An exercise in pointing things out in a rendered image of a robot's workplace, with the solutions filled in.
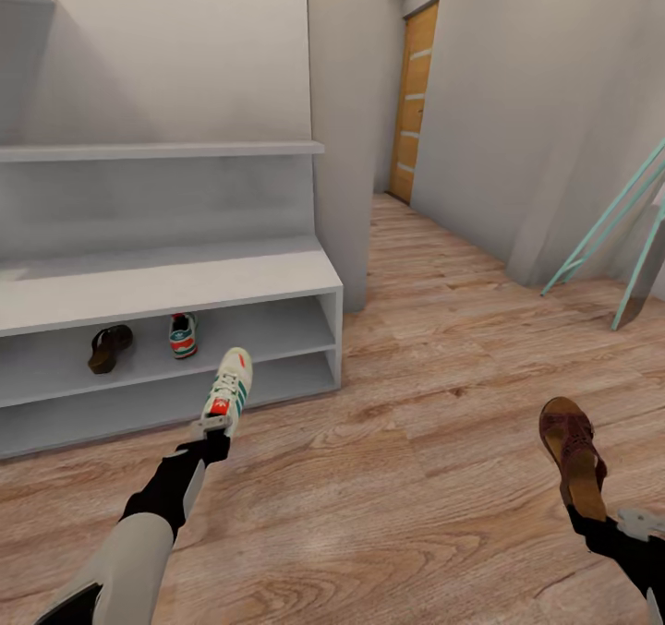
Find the sandal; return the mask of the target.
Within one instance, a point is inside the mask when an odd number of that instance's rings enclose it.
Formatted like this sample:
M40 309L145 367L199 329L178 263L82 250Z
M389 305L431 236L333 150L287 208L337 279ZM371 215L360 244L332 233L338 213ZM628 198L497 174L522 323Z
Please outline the sandal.
M92 356L88 366L95 375L108 375L116 366L116 354L133 344L133 331L117 325L96 334L91 342Z
M600 494L608 467L597 459L585 412L572 399L555 397L542 409L538 433L561 473L559 489L565 509L570 505L582 517L607 522Z

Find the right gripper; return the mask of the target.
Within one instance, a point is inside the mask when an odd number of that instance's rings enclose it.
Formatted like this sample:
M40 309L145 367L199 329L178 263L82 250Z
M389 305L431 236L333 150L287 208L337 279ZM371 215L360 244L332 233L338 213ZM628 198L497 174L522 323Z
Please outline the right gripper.
M630 578L628 566L635 557L654 557L665 562L665 540L651 534L649 541L639 541L620 532L616 523L582 517L572 506L567 507L574 532L585 536L585 544L594 554L615 559Z

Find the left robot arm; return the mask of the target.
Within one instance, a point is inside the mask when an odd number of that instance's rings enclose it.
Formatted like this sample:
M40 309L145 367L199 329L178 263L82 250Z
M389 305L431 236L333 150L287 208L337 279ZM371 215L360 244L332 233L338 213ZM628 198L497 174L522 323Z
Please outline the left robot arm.
M151 625L178 527L203 486L206 465L228 458L228 438L206 432L231 425L231 415L194 420L192 442L163 457L113 531L31 625Z

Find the gym shoe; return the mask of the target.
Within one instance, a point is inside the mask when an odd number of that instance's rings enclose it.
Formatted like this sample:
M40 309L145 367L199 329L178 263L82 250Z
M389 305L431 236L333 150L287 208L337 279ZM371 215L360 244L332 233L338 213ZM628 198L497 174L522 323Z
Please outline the gym shoe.
M229 440L232 440L251 384L252 361L250 356L243 347L232 347L221 360L217 377L215 377L210 396L206 401L200 419L216 417L217 415L231 415L233 425L228 428L213 430L213 432L206 432L208 438L226 436Z
M174 358L190 357L197 352L195 329L198 326L196 312L174 314L169 327L169 341Z

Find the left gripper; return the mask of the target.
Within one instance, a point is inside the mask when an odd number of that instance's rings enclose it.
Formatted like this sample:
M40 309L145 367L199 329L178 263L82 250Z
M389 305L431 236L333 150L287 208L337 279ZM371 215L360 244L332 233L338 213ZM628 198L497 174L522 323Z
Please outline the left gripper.
M216 438L184 443L183 445L178 445L177 449L185 449L186 447L200 447L201 449L204 449L208 459L207 465L210 463L221 462L228 458L229 442L226 436L218 436Z

